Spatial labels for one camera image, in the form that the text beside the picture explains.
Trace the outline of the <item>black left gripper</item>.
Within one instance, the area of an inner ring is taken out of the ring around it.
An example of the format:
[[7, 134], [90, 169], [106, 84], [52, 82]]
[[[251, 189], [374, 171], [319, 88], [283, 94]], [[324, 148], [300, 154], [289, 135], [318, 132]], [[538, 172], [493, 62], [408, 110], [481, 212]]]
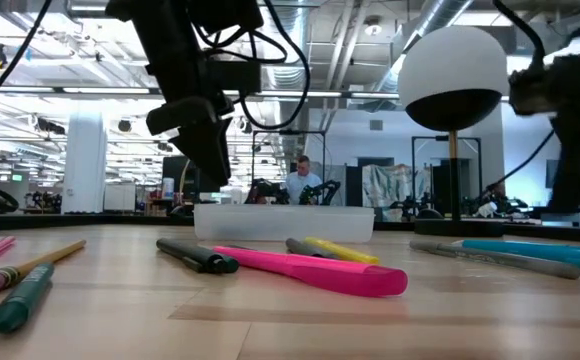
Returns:
[[148, 59], [146, 71], [165, 100], [148, 113], [149, 131], [156, 135], [181, 126], [169, 142], [213, 182], [227, 185], [231, 120], [219, 119], [233, 111], [233, 104], [213, 82], [194, 31], [167, 22], [139, 22], [137, 34]]

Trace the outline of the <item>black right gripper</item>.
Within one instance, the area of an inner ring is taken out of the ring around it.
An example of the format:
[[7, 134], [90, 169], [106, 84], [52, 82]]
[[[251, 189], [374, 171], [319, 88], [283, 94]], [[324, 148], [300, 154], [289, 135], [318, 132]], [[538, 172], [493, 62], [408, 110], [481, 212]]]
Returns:
[[[580, 118], [580, 53], [557, 56], [547, 65], [540, 39], [532, 41], [534, 51], [528, 68], [508, 77], [509, 105], [522, 116], [557, 113]], [[580, 206], [580, 123], [552, 119], [561, 143], [552, 187], [550, 209], [578, 209]]]

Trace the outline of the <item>blue marker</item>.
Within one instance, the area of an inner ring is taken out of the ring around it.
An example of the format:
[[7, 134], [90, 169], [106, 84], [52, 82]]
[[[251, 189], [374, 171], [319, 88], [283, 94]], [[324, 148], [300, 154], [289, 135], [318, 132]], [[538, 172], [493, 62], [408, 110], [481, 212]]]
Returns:
[[454, 245], [564, 262], [580, 268], [580, 247], [578, 246], [489, 240], [462, 240], [454, 242]]

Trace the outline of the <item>clear plastic supply box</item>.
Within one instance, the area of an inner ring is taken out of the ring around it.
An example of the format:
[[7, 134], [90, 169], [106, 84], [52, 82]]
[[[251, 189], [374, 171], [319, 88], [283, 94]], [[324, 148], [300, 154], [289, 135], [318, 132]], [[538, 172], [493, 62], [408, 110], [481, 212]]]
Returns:
[[212, 241], [280, 241], [316, 237], [365, 243], [373, 234], [374, 211], [364, 207], [199, 204], [197, 238]]

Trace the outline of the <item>black pen with clip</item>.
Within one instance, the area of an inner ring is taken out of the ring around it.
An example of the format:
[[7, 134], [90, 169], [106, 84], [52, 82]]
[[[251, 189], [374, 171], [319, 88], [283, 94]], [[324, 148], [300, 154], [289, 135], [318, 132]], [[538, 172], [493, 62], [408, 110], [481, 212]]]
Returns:
[[162, 238], [156, 241], [156, 247], [197, 273], [232, 274], [240, 267], [230, 256], [180, 240]]

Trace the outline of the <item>silver grey pen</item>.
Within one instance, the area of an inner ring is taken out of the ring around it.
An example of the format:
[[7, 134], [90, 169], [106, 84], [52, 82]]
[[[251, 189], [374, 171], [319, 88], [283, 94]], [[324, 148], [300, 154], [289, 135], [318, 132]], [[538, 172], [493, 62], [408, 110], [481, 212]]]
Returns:
[[528, 270], [563, 279], [577, 280], [580, 277], [580, 269], [578, 267], [568, 263], [553, 260], [474, 248], [464, 248], [462, 246], [454, 246], [423, 240], [412, 240], [409, 243], [409, 246], [411, 249], [431, 254], [446, 257], [460, 257], [473, 261]]

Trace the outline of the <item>grey marker pen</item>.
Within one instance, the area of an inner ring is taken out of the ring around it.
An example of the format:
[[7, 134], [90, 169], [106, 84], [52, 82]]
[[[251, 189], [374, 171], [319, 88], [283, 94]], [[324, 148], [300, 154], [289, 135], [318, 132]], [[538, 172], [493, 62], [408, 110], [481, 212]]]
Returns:
[[294, 238], [288, 238], [285, 241], [285, 245], [288, 252], [292, 254], [340, 260], [338, 255], [328, 250], [322, 249], [316, 245], [299, 241]]

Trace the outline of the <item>pink highlighter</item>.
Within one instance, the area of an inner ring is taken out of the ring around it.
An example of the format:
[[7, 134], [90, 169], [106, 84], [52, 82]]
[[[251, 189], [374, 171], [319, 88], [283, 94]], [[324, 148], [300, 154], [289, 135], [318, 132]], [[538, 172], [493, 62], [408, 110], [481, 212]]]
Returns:
[[296, 254], [282, 254], [215, 246], [214, 251], [235, 258], [242, 266], [285, 275], [313, 287], [362, 297], [403, 294], [408, 276], [400, 269]]

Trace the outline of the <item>yellow highlighter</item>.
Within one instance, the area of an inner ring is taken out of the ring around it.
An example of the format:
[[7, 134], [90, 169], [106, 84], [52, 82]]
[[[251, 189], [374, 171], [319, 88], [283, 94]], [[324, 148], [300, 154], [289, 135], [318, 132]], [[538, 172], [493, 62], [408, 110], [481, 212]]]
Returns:
[[304, 242], [310, 245], [317, 246], [323, 250], [327, 250], [343, 260], [359, 262], [359, 263], [366, 263], [366, 264], [373, 264], [378, 265], [380, 263], [380, 259], [376, 256], [369, 255], [358, 250], [345, 247], [334, 242], [316, 238], [316, 237], [306, 237]]

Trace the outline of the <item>yellow pencil pink eraser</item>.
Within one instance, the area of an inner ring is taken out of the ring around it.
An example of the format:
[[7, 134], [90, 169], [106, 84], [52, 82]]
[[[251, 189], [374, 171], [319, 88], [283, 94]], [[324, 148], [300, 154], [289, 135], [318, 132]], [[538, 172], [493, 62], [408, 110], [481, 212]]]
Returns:
[[71, 254], [83, 249], [86, 240], [80, 240], [53, 252], [41, 255], [33, 260], [16, 266], [0, 268], [0, 292], [21, 282], [36, 266], [43, 263], [56, 263]]

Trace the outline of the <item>black computer monitor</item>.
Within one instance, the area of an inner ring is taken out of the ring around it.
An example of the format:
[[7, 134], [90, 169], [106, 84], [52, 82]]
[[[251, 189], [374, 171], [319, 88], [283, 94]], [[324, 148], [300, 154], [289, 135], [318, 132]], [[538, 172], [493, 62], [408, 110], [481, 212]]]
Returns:
[[185, 156], [172, 156], [163, 159], [163, 177], [173, 178], [175, 191], [179, 191], [181, 175], [188, 165], [183, 191], [185, 195], [194, 195], [196, 193], [216, 193], [220, 191], [220, 186], [210, 179], [205, 173], [196, 167], [193, 162], [188, 162]]

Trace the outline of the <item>person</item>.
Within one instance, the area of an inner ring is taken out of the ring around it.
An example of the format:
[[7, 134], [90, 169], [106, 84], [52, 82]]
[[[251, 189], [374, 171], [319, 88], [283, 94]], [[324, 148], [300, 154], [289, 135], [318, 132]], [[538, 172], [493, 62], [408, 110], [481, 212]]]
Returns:
[[311, 171], [310, 159], [305, 155], [300, 156], [297, 160], [297, 169], [289, 173], [285, 180], [289, 203], [298, 205], [306, 186], [315, 187], [321, 183], [321, 178]]

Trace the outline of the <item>white globe table lamp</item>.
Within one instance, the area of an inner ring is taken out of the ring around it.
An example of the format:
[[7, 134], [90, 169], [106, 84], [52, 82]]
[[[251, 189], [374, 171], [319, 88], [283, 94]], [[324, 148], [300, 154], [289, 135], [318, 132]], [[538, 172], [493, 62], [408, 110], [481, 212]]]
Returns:
[[451, 217], [417, 219], [419, 235], [496, 238], [500, 222], [463, 220], [458, 133], [499, 105], [507, 89], [506, 54], [484, 30], [449, 26], [435, 30], [408, 51], [398, 76], [399, 97], [417, 124], [448, 135]]

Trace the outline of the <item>patterned tarp cloth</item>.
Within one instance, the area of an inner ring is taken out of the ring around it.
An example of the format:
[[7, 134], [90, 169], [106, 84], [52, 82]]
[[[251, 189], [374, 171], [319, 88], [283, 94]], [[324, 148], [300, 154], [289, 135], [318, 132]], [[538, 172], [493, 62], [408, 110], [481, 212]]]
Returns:
[[429, 167], [405, 164], [395, 166], [367, 165], [362, 168], [362, 202], [364, 207], [389, 207], [408, 197], [420, 200], [431, 193]]

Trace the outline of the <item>black frame rack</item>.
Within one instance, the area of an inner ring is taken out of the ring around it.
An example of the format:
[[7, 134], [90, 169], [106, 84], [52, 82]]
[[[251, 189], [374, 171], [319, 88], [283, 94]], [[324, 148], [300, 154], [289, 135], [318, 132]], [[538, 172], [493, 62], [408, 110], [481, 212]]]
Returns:
[[251, 165], [250, 165], [250, 180], [254, 182], [256, 179], [256, 148], [258, 146], [268, 146], [273, 150], [277, 146], [283, 145], [283, 140], [285, 137], [303, 137], [303, 149], [306, 149], [307, 141], [309, 139], [317, 139], [321, 144], [321, 179], [325, 181], [327, 179], [326, 175], [326, 156], [328, 154], [326, 134], [324, 130], [296, 130], [296, 129], [280, 129], [280, 130], [257, 130], [255, 129], [252, 133], [251, 140]]
[[452, 145], [448, 135], [411, 138], [411, 195], [417, 213], [424, 208], [446, 218], [476, 216], [479, 195], [485, 189], [482, 142], [459, 136]]

